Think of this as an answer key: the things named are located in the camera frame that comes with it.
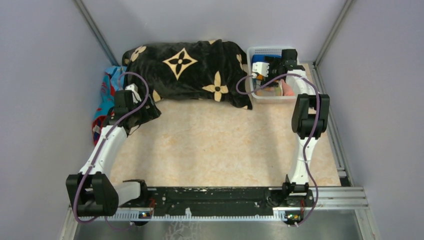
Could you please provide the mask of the pink panda towel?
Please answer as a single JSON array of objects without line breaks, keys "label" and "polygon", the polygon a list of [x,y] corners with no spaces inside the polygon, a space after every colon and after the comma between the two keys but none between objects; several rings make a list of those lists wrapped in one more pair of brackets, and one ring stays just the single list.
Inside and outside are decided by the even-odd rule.
[{"label": "pink panda towel", "polygon": [[296,95],[292,87],[288,85],[283,79],[280,81],[280,85],[284,97],[294,97]]}]

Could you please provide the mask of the red blue patterned towel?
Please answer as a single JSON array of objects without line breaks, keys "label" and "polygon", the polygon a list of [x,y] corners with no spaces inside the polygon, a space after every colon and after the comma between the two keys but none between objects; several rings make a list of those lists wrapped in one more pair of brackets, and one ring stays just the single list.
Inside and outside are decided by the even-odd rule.
[{"label": "red blue patterned towel", "polygon": [[115,92],[123,89],[124,80],[119,80],[119,76],[126,70],[126,66],[111,66],[104,71],[100,86],[101,102],[95,111],[91,125],[94,145],[99,141],[103,121],[107,115],[113,112]]}]

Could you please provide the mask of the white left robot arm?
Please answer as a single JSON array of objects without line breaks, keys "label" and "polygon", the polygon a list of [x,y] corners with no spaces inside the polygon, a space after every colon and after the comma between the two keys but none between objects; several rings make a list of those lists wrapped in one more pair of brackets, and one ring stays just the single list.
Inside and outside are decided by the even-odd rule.
[{"label": "white left robot arm", "polygon": [[150,193],[144,180],[125,180],[113,185],[109,177],[131,129],[142,124],[142,118],[153,110],[153,104],[148,90],[142,97],[134,83],[115,92],[113,110],[102,122],[92,154],[79,172],[70,174],[65,181],[73,214],[78,220],[111,217],[129,202],[138,207],[149,203]]}]

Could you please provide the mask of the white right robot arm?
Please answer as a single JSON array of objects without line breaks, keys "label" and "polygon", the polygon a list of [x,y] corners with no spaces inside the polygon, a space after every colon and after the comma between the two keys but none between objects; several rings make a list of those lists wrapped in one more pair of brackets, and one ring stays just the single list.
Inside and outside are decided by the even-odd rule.
[{"label": "white right robot arm", "polygon": [[310,164],[315,146],[327,130],[330,97],[306,77],[295,49],[283,49],[280,54],[256,53],[250,66],[259,90],[279,86],[296,97],[291,118],[296,147],[281,193],[284,204],[295,206],[309,192]]}]

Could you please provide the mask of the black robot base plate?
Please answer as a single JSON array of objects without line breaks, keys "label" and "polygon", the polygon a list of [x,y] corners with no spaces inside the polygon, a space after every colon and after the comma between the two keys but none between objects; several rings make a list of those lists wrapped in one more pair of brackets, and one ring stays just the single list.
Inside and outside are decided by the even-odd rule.
[{"label": "black robot base plate", "polygon": [[311,190],[287,193],[281,187],[150,187],[126,206],[147,208],[155,217],[262,217],[274,208],[311,207],[314,200]]}]

